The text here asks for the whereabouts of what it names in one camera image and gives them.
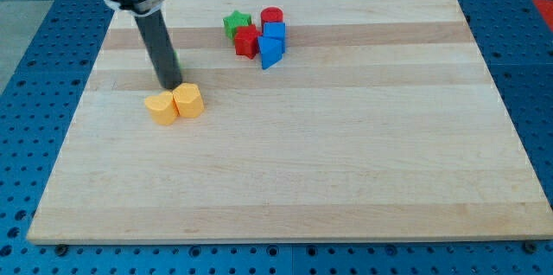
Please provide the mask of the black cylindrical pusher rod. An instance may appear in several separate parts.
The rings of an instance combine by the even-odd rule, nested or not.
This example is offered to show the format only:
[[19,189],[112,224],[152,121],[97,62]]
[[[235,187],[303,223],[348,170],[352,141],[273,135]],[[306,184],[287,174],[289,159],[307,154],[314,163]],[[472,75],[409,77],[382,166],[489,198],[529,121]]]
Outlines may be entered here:
[[135,21],[161,87],[175,89],[182,83],[181,69],[175,65],[175,49],[162,12],[157,10]]

